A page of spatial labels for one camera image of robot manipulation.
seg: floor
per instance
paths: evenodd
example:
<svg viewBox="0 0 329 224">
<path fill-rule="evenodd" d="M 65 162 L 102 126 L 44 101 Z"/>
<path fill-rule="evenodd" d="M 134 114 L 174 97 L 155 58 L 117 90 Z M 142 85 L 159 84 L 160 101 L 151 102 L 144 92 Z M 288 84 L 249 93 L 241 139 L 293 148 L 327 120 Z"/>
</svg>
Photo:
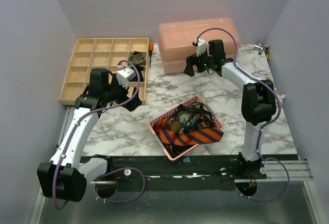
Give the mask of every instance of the floor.
<svg viewBox="0 0 329 224">
<path fill-rule="evenodd" d="M 273 198 L 286 183 L 260 183 L 256 197 Z M 128 199 L 135 193 L 117 193 Z M 303 182 L 293 182 L 289 193 L 280 201 L 258 203 L 241 198 L 236 192 L 145 192 L 138 200 L 115 204 L 97 200 L 89 185 L 81 202 L 70 202 L 57 211 L 52 199 L 44 205 L 40 223 L 129 223 L 129 224 L 313 224 L 313 213 Z"/>
</svg>

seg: gray wall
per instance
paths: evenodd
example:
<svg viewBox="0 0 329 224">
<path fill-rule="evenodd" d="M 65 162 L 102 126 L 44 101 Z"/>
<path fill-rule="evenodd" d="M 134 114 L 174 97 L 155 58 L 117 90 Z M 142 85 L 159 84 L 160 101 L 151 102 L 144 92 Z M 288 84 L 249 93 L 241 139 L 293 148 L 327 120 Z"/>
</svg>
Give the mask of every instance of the gray wall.
<svg viewBox="0 0 329 224">
<path fill-rule="evenodd" d="M 230 16 L 244 42 L 265 40 L 289 0 L 58 0 L 77 37 L 149 37 L 161 23 Z"/>
<path fill-rule="evenodd" d="M 0 223 L 24 224 L 64 118 L 75 36 L 56 0 L 1 0 L 0 11 Z"/>
<path fill-rule="evenodd" d="M 273 28 L 270 66 L 298 152 L 307 158 L 329 210 L 329 0 L 290 0 Z"/>
</svg>

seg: marble tabletop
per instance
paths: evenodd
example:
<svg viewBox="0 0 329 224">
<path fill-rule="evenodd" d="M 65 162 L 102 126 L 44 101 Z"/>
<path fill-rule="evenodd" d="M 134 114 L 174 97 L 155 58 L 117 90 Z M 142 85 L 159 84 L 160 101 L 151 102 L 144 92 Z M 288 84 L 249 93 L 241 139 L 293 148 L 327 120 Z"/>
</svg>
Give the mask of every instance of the marble tabletop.
<svg viewBox="0 0 329 224">
<path fill-rule="evenodd" d="M 273 80 L 264 54 L 259 55 L 253 45 L 241 46 L 237 62 L 256 77 Z M 88 138 L 83 155 L 163 156 L 148 122 L 195 95 L 202 96 L 222 120 L 225 133 L 220 142 L 199 145 L 188 155 L 237 155 L 241 151 L 246 128 L 239 89 L 217 74 L 209 75 L 207 72 L 196 73 L 193 78 L 182 73 L 165 75 L 157 45 L 154 46 L 151 64 L 146 105 L 133 112 L 119 107 L 102 114 Z M 297 153 L 284 112 L 266 129 L 262 153 Z"/>
</svg>

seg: pink plastic basket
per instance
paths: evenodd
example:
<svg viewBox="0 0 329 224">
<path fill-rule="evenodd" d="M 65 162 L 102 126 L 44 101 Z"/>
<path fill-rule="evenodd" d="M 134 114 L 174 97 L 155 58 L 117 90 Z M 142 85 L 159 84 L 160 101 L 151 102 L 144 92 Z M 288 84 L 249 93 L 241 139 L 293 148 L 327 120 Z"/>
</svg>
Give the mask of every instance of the pink plastic basket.
<svg viewBox="0 0 329 224">
<path fill-rule="evenodd" d="M 212 121 L 215 123 L 216 127 L 221 129 L 223 127 L 223 123 L 220 121 L 219 118 L 217 118 L 215 116 L 215 113 L 211 110 L 211 108 L 206 104 L 206 102 L 202 99 L 201 96 L 194 96 L 190 99 L 188 99 L 187 101 L 185 102 L 182 102 L 181 105 L 183 106 L 190 106 L 192 105 L 193 103 L 195 102 L 198 102 L 198 103 L 203 103 L 204 104 L 204 107 L 206 110 L 208 110 L 209 112 L 212 113 Z M 189 148 L 188 150 L 184 151 L 183 153 L 181 153 L 180 155 L 176 156 L 176 157 L 172 157 L 169 152 L 167 151 L 167 149 L 164 147 L 163 143 L 161 142 L 161 140 L 158 138 L 158 136 L 155 134 L 155 131 L 153 129 L 153 126 L 154 124 L 156 124 L 158 121 L 164 119 L 164 118 L 168 118 L 169 116 L 173 115 L 175 112 L 178 111 L 178 107 L 179 105 L 175 106 L 173 109 L 169 110 L 168 112 L 160 115 L 159 117 L 155 118 L 154 120 L 151 120 L 149 122 L 149 128 L 152 132 L 152 134 L 154 135 L 156 141 L 160 144 L 161 148 L 163 149 L 164 153 L 166 154 L 166 156 L 169 158 L 169 160 L 171 161 L 175 161 L 177 160 L 178 158 L 180 158 L 181 156 L 183 156 L 184 154 L 186 154 L 187 152 L 191 151 L 192 149 L 194 149 L 195 147 L 199 146 L 199 144 L 196 144 L 194 146 L 192 146 L 191 148 Z"/>
</svg>

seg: pink container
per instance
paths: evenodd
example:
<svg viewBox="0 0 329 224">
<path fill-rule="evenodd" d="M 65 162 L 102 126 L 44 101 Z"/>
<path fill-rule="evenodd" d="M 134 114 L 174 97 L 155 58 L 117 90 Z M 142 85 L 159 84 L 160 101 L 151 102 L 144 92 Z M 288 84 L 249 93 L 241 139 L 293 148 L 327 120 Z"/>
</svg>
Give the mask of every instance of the pink container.
<svg viewBox="0 0 329 224">
<path fill-rule="evenodd" d="M 196 52 L 196 48 L 192 45 L 193 40 L 201 32 L 212 27 L 229 31 L 240 47 L 240 36 L 229 17 L 161 24 L 159 26 L 159 50 L 164 73 L 183 72 L 186 67 L 186 57 Z M 234 56 L 234 43 L 225 32 L 212 30 L 204 33 L 201 38 L 206 42 L 215 39 L 223 40 L 226 57 Z"/>
<path fill-rule="evenodd" d="M 219 118 L 217 118 L 215 116 L 215 113 L 211 110 L 211 108 L 206 104 L 206 102 L 202 99 L 201 96 L 194 96 L 190 99 L 188 99 L 185 102 L 182 102 L 181 105 L 183 106 L 189 106 L 192 105 L 193 103 L 198 102 L 198 103 L 203 103 L 204 107 L 206 108 L 206 110 L 208 110 L 209 112 L 212 113 L 212 121 L 215 123 L 216 127 L 221 129 L 223 127 L 223 123 L 221 122 L 221 120 Z M 164 147 L 163 143 L 161 142 L 161 140 L 158 138 L 158 136 L 156 135 L 153 126 L 154 124 L 156 124 L 159 120 L 162 120 L 164 118 L 168 118 L 169 116 L 171 116 L 173 113 L 178 111 L 178 107 L 179 105 L 175 106 L 173 109 L 169 110 L 168 112 L 160 115 L 159 117 L 155 118 L 154 120 L 151 120 L 149 122 L 149 128 L 152 132 L 152 134 L 154 135 L 156 141 L 159 143 L 159 145 L 161 146 L 161 148 L 163 149 L 163 152 L 165 153 L 165 155 L 169 158 L 169 160 L 171 161 L 175 161 L 178 158 L 182 157 L 184 154 L 186 154 L 187 152 L 191 151 L 192 149 L 194 149 L 195 147 L 199 146 L 199 144 L 196 144 L 194 146 L 192 146 L 191 148 L 187 149 L 186 151 L 184 151 L 183 153 L 181 153 L 180 155 L 176 156 L 176 157 L 172 157 L 169 152 L 166 150 L 166 148 Z"/>
</svg>

